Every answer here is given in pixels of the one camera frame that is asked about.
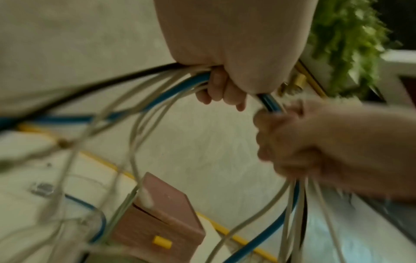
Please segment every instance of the box lid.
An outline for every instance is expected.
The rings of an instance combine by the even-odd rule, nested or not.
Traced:
[[[138,198],[134,201],[136,206],[168,224],[178,233],[198,244],[202,243],[205,230],[184,193],[149,172],[143,178],[143,187],[150,193],[153,207],[144,207]]]

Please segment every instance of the person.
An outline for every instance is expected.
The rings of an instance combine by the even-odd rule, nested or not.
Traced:
[[[247,93],[276,89],[305,47],[317,0],[155,0],[173,58],[219,65],[197,99],[244,110]],[[288,178],[346,191],[416,197],[416,113],[380,105],[295,102],[259,111],[258,157]]]

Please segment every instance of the gray floor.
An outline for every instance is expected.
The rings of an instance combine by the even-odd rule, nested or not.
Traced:
[[[81,84],[172,62],[150,0],[0,0],[0,36],[1,97]],[[125,88],[97,94],[59,111],[100,110]],[[257,102],[249,101],[248,109],[238,113],[223,104],[199,105],[192,97],[179,101],[137,154],[141,170],[151,171],[184,191],[201,213],[226,227],[235,226],[267,203],[283,183],[272,167],[256,157],[251,118],[259,107]],[[132,121],[90,140],[86,149],[119,162],[127,150]],[[49,128],[71,137],[83,127]],[[338,202],[335,208],[347,204],[335,195],[330,197]],[[314,201],[310,203],[305,262],[335,262],[326,226]],[[241,235],[254,237],[281,213],[284,205],[285,201],[280,202]],[[344,250],[351,255],[348,262],[394,262],[382,261],[378,254],[383,251],[371,239],[360,236],[353,224],[348,225],[351,213],[354,209],[348,204],[337,213],[343,218],[338,228],[345,240]],[[358,222],[361,214],[353,218]],[[364,217],[360,222],[370,226],[369,220]],[[369,232],[371,238],[377,237],[376,232]],[[279,242],[277,233],[262,248],[276,254]]]

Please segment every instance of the wooden box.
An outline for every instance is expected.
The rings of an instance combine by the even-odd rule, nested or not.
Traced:
[[[146,173],[143,186],[153,207],[147,209],[136,199],[117,223],[111,240],[145,250],[151,263],[189,262],[205,230],[188,197],[151,173]]]

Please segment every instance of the foliage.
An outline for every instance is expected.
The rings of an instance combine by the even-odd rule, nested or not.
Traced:
[[[371,7],[375,0],[320,0],[309,43],[312,56],[332,67],[329,95],[345,93],[348,72],[356,68],[360,91],[369,90],[378,78],[377,63],[389,42],[388,29]]]

